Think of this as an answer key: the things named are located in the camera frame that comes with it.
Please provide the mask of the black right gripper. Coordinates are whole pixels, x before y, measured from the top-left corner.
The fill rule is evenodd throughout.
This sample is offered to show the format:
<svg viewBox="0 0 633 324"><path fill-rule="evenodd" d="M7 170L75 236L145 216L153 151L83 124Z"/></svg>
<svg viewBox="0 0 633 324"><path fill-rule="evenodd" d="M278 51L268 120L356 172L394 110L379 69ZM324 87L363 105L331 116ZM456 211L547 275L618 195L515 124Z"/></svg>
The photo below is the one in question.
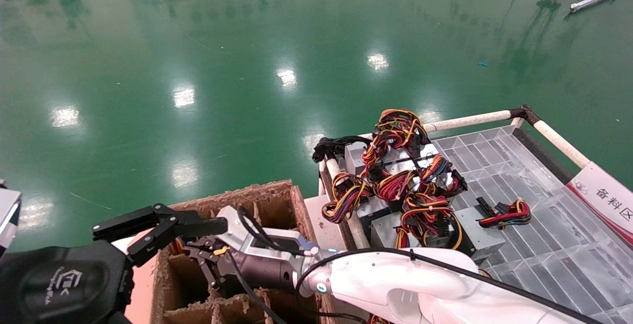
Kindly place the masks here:
<svg viewBox="0 0 633 324"><path fill-rule="evenodd" d="M184 254L196 261L208 285L218 293L232 293L233 276L241 277L251 288L294 292L295 268L285 259L230 252L228 260L219 260L230 247L215 237L201 237L184 245Z"/></svg>

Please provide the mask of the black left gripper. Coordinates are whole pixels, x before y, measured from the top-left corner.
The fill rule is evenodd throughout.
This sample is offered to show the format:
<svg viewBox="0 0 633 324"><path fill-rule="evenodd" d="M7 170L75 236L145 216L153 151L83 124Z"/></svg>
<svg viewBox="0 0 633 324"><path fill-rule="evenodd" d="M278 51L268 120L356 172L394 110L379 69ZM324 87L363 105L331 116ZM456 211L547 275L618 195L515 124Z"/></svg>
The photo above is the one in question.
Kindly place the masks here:
<svg viewBox="0 0 633 324"><path fill-rule="evenodd" d="M3 324L128 324L134 287L126 254L106 241L1 257Z"/></svg>

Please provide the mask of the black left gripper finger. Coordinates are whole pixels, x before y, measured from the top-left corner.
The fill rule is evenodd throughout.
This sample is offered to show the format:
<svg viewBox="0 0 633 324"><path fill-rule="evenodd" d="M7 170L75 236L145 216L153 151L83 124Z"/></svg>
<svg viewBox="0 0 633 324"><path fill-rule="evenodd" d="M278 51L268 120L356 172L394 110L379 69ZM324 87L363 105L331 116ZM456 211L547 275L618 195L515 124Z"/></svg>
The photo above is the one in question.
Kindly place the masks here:
<svg viewBox="0 0 633 324"><path fill-rule="evenodd" d="M227 232L226 218L203 219L196 211L176 211L164 204L154 204L131 213L102 221L92 229L94 241L113 243L143 231L140 240L128 246L128 258L141 267L178 237L194 238Z"/></svg>

